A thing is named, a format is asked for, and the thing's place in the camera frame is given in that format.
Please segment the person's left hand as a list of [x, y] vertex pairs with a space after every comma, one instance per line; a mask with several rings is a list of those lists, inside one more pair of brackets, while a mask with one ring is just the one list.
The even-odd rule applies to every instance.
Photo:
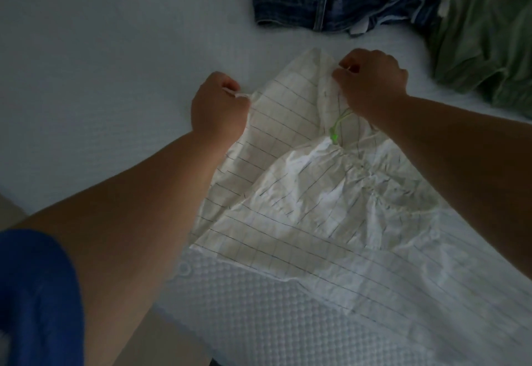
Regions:
[[226, 92], [220, 80], [229, 77], [213, 72], [199, 87], [191, 103], [192, 132], [200, 140], [232, 146], [247, 125], [251, 101], [239, 92]]

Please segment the person's right hand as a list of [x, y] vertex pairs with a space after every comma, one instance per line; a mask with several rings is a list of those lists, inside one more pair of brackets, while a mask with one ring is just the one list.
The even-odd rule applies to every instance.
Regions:
[[398, 98], [407, 96], [409, 72], [383, 51], [354, 49], [336, 69], [354, 73], [352, 91], [340, 90], [354, 113], [375, 124], [389, 117], [388, 108]]

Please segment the white checked dress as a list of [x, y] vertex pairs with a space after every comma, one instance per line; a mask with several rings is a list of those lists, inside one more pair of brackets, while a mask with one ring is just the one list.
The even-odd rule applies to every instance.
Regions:
[[253, 92], [192, 247], [306, 293], [436, 361], [532, 366], [532, 281], [347, 109], [336, 62], [303, 53]]

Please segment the person's right forearm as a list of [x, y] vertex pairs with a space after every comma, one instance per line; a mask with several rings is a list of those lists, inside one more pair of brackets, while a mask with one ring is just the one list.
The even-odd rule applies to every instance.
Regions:
[[371, 98], [360, 114], [532, 280], [532, 124], [408, 95]]

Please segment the person's left forearm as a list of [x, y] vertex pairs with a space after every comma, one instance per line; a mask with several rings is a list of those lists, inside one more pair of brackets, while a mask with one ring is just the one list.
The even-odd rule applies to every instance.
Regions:
[[52, 236], [76, 270], [85, 366], [112, 366], [159, 296], [216, 167], [239, 136], [198, 130], [19, 223]]

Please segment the green hanging loop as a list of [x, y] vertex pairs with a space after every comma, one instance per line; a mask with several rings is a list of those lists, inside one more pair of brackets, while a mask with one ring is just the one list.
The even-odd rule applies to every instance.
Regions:
[[343, 120], [348, 118], [350, 115], [353, 114], [353, 111], [351, 108], [345, 109], [336, 119], [336, 121], [333, 123], [333, 125], [329, 128], [329, 137], [333, 145], [338, 145], [338, 128], [341, 127], [341, 123]]

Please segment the white textured mattress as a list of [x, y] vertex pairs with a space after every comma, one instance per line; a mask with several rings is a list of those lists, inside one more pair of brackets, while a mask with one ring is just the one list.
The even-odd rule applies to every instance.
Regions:
[[[359, 38], [255, 24], [251, 0], [0, 0], [0, 193], [36, 212], [142, 161], [190, 129], [214, 71], [245, 92], [320, 47], [380, 49], [409, 91], [522, 120], [439, 87], [410, 25]], [[443, 366], [291, 282], [187, 250], [156, 310], [234, 366]]]

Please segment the green garment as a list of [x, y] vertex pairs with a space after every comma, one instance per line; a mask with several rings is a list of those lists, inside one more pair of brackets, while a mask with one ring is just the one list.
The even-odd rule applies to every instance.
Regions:
[[532, 120], [532, 0], [441, 0], [428, 46], [436, 82]]

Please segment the blue shirt sleeve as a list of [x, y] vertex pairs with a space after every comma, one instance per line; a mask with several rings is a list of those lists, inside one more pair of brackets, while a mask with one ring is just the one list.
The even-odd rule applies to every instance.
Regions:
[[0, 331], [6, 366], [85, 366], [83, 303], [61, 245], [31, 229], [0, 232]]

